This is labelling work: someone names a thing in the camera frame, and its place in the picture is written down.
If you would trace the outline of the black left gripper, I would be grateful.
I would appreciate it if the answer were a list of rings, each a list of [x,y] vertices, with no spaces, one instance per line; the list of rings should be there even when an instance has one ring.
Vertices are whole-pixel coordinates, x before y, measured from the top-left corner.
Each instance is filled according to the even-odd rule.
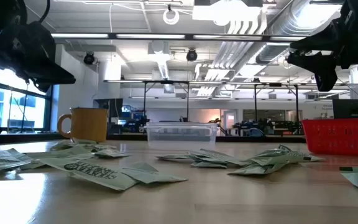
[[[54,59],[55,41],[41,23],[9,24],[0,31],[0,67],[14,70],[25,80],[32,79],[41,92],[48,92],[52,85],[76,82]]]

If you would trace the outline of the clear plastic container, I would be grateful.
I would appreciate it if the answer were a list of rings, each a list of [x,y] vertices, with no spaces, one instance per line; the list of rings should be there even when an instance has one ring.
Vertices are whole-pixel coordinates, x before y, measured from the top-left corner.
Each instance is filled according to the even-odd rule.
[[[158,150],[214,150],[216,123],[159,122],[145,126],[149,148]]]

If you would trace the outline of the black tripod stand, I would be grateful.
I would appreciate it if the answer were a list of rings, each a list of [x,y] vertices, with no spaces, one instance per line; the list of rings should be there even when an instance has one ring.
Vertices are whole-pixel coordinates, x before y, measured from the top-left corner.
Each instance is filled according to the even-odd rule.
[[[21,133],[24,133],[24,121],[27,121],[27,118],[25,117],[25,108],[27,104],[27,95],[28,95],[28,88],[29,83],[27,83],[26,89],[25,89],[25,97],[24,97],[24,103],[23,103],[23,110],[22,110],[22,124],[21,124]]]

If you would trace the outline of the yellow ceramic mug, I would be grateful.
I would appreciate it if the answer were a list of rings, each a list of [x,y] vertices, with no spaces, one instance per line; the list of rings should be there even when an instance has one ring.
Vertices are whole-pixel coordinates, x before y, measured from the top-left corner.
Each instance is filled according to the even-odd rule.
[[[69,132],[62,124],[70,120]],[[63,114],[57,121],[57,131],[65,138],[105,142],[107,136],[108,111],[102,108],[70,108],[70,114]]]

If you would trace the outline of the black computer monitor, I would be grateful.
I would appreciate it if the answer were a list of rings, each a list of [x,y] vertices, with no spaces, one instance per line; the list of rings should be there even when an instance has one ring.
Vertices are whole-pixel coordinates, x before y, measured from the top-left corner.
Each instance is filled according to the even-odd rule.
[[[335,119],[358,118],[358,100],[333,99],[333,114]]]

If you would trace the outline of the red plastic basket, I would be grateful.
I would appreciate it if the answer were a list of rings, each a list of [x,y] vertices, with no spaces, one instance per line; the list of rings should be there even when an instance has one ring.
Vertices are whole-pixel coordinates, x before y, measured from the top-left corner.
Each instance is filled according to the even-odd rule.
[[[358,156],[358,118],[304,119],[302,125],[310,152]]]

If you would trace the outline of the white ceiling panel fixture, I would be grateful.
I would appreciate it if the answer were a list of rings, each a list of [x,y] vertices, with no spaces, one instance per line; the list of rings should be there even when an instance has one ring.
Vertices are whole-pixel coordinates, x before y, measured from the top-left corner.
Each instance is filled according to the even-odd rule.
[[[192,19],[229,25],[227,34],[255,34],[267,23],[264,0],[195,0]]]

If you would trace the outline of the long ceiling light bar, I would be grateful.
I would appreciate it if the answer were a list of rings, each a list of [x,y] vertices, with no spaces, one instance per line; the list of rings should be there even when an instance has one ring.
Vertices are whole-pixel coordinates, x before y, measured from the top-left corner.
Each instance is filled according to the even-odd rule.
[[[55,39],[89,40],[186,40],[223,42],[291,43],[306,38],[301,35],[234,35],[234,34],[153,34],[153,33],[54,33]]]

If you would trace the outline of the window with dark frame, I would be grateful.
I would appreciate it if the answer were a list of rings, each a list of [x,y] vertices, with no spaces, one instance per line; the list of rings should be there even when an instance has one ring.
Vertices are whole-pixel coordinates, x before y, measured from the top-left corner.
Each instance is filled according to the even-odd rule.
[[[9,69],[0,69],[0,127],[8,133],[20,133],[27,83]],[[24,121],[25,133],[50,130],[51,91],[39,91],[29,82]]]

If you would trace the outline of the black workstation frame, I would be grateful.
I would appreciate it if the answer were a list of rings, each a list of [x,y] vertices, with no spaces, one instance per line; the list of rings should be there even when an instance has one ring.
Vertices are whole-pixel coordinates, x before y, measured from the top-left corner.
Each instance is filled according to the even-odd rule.
[[[189,90],[190,90],[190,82],[189,81],[183,81],[183,80],[144,80],[142,81],[142,83],[144,84],[144,95],[143,95],[143,116],[145,116],[146,113],[146,97],[147,97],[147,92],[153,88],[153,86],[156,83],[159,84],[169,84],[169,85],[173,85],[173,84],[179,84],[181,86],[181,84],[187,85],[187,89],[184,89],[186,92],[186,119],[184,119],[184,122],[189,122]],[[147,89],[147,84],[151,83],[152,85],[150,86],[150,88]]]
[[[299,119],[299,97],[298,97],[298,87],[299,84],[294,84],[294,83],[280,83],[280,82],[273,82],[273,83],[259,83],[256,84],[254,83],[254,114],[255,114],[255,119],[258,120],[258,115],[257,115],[257,87],[259,85],[262,85],[263,87],[283,87],[285,86],[293,95],[295,95],[295,104],[296,104],[296,130],[297,133],[300,134],[300,119]]]

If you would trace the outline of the black aluminium table frame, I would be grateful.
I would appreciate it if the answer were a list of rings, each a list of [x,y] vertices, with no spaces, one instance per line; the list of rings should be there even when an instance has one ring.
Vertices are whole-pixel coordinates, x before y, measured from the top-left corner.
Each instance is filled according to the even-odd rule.
[[[46,134],[0,134],[0,144],[13,144],[23,142],[42,142],[57,141],[65,139],[56,133]],[[147,135],[127,134],[127,135],[107,135],[107,140],[112,141],[147,141]],[[306,139],[302,136],[290,137],[240,137],[240,136],[218,136],[216,142],[269,142],[269,143],[305,143]]]

